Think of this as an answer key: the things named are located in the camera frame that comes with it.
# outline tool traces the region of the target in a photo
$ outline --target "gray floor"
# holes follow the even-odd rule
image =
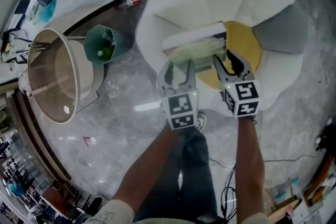
[[[305,184],[320,162],[314,139],[327,118],[336,112],[336,0],[297,0],[309,14],[310,42],[299,78],[274,105],[257,118],[265,160],[297,162],[266,163],[266,186],[299,176]],[[142,6],[125,11],[108,10],[72,34],[84,34],[97,23],[134,35]],[[72,176],[72,183],[92,194],[112,196],[124,173],[146,149],[164,125],[159,109],[137,112],[135,106],[157,100],[155,73],[137,47],[106,69],[99,99],[66,125],[54,124],[31,100],[38,122],[51,148]],[[237,121],[206,111],[204,130],[210,156],[223,166],[234,165]],[[89,147],[83,136],[92,137]],[[230,169],[211,162],[219,198]]]

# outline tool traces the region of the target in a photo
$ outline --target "jeans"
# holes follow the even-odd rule
[[[212,212],[217,204],[209,168],[206,139],[196,128],[184,129],[171,152],[164,171],[134,217],[175,218],[189,221]],[[182,186],[178,178],[182,172]]]

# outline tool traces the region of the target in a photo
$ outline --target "human arm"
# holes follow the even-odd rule
[[[265,167],[251,117],[240,118],[236,155],[237,223],[264,212]]]
[[[136,213],[154,187],[178,135],[179,131],[166,127],[127,171],[113,199],[125,202]]]

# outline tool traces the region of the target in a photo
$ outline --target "white fabric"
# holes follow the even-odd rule
[[[89,218],[84,224],[113,223],[113,224],[131,224],[134,218],[133,209],[120,200],[111,200],[103,206],[99,212],[92,218]],[[170,219],[170,218],[150,218],[136,222],[136,224],[192,224],[193,222]],[[241,224],[268,224],[268,218],[263,213],[258,213],[248,217]]]
[[[282,11],[295,0],[148,0],[136,31],[136,41],[148,64],[160,73],[168,61],[162,52],[162,40],[218,21],[235,20],[255,26]],[[261,84],[261,108],[269,108],[277,96],[297,78],[302,56],[266,53],[256,71]],[[196,77],[198,109],[212,109],[231,116],[217,89]]]

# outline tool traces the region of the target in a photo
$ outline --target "sneaker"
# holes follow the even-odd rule
[[[204,112],[198,112],[197,114],[197,123],[195,128],[200,132],[203,130],[206,123],[206,115]]]

